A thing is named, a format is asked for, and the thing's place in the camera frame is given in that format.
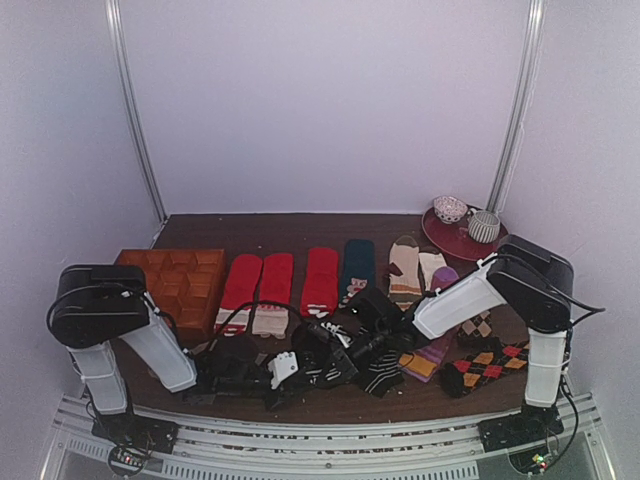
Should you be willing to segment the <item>black sock white cuff stripes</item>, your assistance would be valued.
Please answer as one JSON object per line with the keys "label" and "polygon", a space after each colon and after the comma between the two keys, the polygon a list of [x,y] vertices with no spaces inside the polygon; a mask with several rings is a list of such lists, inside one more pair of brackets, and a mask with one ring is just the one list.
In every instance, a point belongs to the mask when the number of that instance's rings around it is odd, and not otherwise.
{"label": "black sock white cuff stripes", "polygon": [[332,358],[337,345],[332,334],[306,324],[299,325],[292,334],[291,347],[298,366],[316,388],[331,389],[349,381]]}

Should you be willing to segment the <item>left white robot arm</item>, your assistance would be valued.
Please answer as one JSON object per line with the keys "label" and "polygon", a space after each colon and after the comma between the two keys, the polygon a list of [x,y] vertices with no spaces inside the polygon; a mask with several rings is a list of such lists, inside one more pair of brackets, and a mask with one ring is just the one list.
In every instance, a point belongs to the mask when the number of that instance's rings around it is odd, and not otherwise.
{"label": "left white robot arm", "polygon": [[123,444],[137,442],[144,424],[111,348],[114,339],[129,345],[166,390],[190,405],[210,404],[219,396],[259,398],[273,410],[314,387],[310,360],[282,352],[265,365],[251,360],[218,360],[208,341],[192,353],[179,339],[173,317],[161,310],[135,266],[72,265],[59,277],[57,297],[46,325],[74,361],[96,413]]}

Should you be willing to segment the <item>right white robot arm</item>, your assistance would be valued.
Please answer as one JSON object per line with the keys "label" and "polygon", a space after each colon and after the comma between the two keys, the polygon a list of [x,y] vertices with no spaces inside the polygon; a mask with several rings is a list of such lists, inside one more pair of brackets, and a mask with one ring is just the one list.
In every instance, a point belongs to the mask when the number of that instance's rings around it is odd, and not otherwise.
{"label": "right white robot arm", "polygon": [[535,440],[551,424],[551,409],[568,361],[574,270],[564,258],[517,235],[452,285],[416,300],[407,309],[367,287],[348,302],[361,322],[349,345],[335,343],[323,368],[312,376],[316,388],[356,383],[380,396],[402,378],[402,354],[432,345],[450,330],[495,307],[507,305],[527,326],[522,347],[501,347],[487,362],[471,358],[450,366],[449,390],[462,396],[479,381],[504,373],[515,361],[527,369],[524,405],[513,419],[519,440]]}

